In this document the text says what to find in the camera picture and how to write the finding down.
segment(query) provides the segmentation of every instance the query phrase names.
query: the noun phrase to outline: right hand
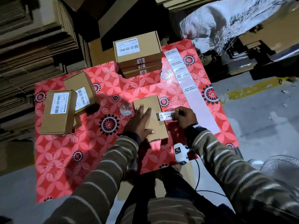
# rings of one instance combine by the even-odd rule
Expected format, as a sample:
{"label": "right hand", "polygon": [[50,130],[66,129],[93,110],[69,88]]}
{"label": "right hand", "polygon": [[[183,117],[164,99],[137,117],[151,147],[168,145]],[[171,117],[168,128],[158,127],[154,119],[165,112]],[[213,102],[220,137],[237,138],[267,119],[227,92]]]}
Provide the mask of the right hand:
{"label": "right hand", "polygon": [[196,119],[196,115],[192,111],[192,109],[180,106],[180,107],[174,109],[174,111],[175,112],[173,112],[171,114],[172,119],[177,120],[178,125],[181,128],[186,129],[189,125],[198,123],[197,119]]}

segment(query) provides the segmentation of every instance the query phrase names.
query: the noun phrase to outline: sweater sleeve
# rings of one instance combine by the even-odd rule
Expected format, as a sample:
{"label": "sweater sleeve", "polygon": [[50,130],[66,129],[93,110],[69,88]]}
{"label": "sweater sleeve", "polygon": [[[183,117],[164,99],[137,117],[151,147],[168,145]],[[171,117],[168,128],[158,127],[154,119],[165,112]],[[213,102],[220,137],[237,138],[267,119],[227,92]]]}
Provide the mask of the sweater sleeve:
{"label": "sweater sleeve", "polygon": [[95,170],[58,207],[45,224],[105,223],[122,179],[138,151],[138,144],[127,136],[118,138]]}
{"label": "sweater sleeve", "polygon": [[299,217],[299,203],[284,187],[236,156],[210,131],[200,132],[192,147],[237,214],[248,217],[258,208],[279,216]]}

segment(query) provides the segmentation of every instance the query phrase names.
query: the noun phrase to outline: hand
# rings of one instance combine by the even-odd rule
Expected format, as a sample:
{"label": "hand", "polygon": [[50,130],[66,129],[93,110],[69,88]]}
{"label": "hand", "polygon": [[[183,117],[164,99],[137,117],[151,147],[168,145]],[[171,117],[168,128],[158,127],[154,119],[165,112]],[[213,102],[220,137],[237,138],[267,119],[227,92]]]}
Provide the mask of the hand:
{"label": "hand", "polygon": [[178,125],[186,129],[189,125],[196,123],[197,124],[197,119],[195,113],[192,111],[190,108],[186,107],[178,107],[174,109],[175,112],[171,114],[173,120],[178,121]]}
{"label": "hand", "polygon": [[144,106],[142,104],[139,108],[136,108],[134,116],[123,128],[123,132],[130,131],[138,134],[141,142],[143,142],[148,135],[155,133],[153,129],[145,129],[145,124],[151,115],[152,109],[149,107],[143,114],[143,108]]}

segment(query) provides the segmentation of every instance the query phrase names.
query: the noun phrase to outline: striped sweater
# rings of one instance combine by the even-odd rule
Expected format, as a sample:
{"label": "striped sweater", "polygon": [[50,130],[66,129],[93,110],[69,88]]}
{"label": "striped sweater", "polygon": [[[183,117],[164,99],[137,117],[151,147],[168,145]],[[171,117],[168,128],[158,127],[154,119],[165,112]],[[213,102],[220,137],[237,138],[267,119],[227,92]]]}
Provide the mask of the striped sweater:
{"label": "striped sweater", "polygon": [[[237,157],[210,131],[201,132],[192,147],[241,218],[246,220],[252,214],[263,216],[266,212],[286,221],[298,222],[299,203],[291,194]],[[124,136],[117,139],[96,169],[45,224],[105,223],[120,183],[137,151],[138,145],[134,140]],[[134,208],[135,205],[127,208],[120,223],[132,223]],[[204,219],[205,215],[188,200],[155,198],[148,203],[148,221],[152,224],[204,223]]]}

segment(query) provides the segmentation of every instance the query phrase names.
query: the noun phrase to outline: barcode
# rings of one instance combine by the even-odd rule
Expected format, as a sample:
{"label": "barcode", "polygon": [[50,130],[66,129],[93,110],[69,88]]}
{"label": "barcode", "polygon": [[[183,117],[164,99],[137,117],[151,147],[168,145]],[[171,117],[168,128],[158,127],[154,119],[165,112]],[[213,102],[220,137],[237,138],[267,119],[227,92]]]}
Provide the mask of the barcode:
{"label": "barcode", "polygon": [[78,95],[79,95],[79,97],[83,96],[83,93],[82,93],[82,90],[81,90],[81,89],[78,90]]}
{"label": "barcode", "polygon": [[55,107],[55,114],[58,114],[58,112],[59,112],[59,105],[57,105],[57,106]]}
{"label": "barcode", "polygon": [[131,46],[131,49],[137,49],[137,48],[139,48],[138,45]]}

